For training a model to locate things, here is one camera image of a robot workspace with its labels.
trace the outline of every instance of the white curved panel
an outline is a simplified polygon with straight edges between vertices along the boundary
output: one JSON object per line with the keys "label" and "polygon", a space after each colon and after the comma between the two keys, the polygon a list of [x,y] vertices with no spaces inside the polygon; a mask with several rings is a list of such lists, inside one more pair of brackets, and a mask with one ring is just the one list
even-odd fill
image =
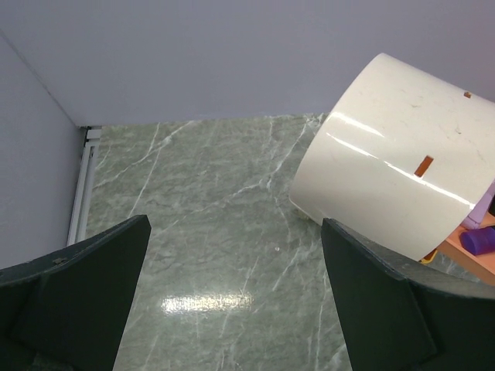
{"label": "white curved panel", "polygon": [[493,179],[495,104],[381,54],[319,130],[290,198],[317,223],[334,218],[420,260]]}

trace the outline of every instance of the small brown spot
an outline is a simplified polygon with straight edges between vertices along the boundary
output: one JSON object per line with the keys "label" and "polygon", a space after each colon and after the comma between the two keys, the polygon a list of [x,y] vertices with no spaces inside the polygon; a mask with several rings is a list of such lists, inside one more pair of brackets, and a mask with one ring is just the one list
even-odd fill
{"label": "small brown spot", "polygon": [[416,169],[415,175],[421,178],[425,174],[426,170],[428,170],[432,162],[433,158],[430,156],[426,156],[423,162],[419,164],[418,168]]}

